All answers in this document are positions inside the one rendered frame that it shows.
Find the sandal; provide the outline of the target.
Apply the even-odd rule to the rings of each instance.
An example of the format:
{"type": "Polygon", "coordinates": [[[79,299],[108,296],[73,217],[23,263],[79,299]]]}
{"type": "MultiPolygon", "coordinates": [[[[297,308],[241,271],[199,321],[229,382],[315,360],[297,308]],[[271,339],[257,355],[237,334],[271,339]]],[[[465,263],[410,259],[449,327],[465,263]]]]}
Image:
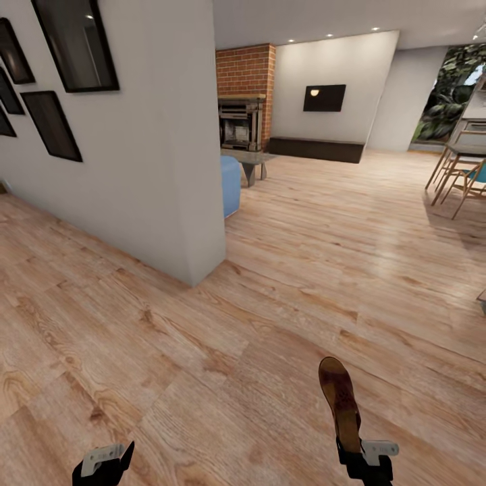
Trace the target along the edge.
{"type": "Polygon", "coordinates": [[[335,432],[345,452],[361,453],[358,435],[361,418],[348,371],[336,358],[329,356],[319,364],[319,380],[335,422],[335,432]]]}

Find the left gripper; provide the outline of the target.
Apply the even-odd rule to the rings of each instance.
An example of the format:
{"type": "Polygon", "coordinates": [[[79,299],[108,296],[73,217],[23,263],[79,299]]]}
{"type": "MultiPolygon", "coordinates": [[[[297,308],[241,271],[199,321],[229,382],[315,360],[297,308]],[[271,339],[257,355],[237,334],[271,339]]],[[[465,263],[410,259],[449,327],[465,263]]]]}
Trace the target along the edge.
{"type": "Polygon", "coordinates": [[[72,473],[72,486],[118,486],[125,470],[129,469],[135,441],[126,450],[123,458],[102,461],[93,475],[81,477],[82,463],[72,473]]]}

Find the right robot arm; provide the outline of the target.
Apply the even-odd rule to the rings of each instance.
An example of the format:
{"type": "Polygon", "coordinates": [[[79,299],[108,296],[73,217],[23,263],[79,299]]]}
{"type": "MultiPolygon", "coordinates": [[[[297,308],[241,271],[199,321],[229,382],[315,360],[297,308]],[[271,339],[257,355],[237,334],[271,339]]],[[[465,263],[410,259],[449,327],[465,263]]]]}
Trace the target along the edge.
{"type": "Polygon", "coordinates": [[[361,439],[363,452],[345,452],[339,437],[336,437],[340,463],[346,465],[351,479],[362,479],[364,486],[392,486],[394,480],[392,461],[400,448],[395,441],[361,439]]]}

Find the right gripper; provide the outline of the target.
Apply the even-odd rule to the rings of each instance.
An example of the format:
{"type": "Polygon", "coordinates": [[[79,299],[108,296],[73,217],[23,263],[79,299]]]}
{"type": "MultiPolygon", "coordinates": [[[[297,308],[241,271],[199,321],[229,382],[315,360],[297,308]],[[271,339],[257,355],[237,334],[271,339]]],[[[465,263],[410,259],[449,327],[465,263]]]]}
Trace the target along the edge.
{"type": "Polygon", "coordinates": [[[392,486],[394,480],[392,461],[389,456],[379,455],[380,466],[369,466],[363,458],[363,452],[345,452],[339,437],[336,437],[337,450],[340,463],[346,465],[351,479],[362,479],[364,486],[373,486],[374,483],[387,482],[392,486]]]}

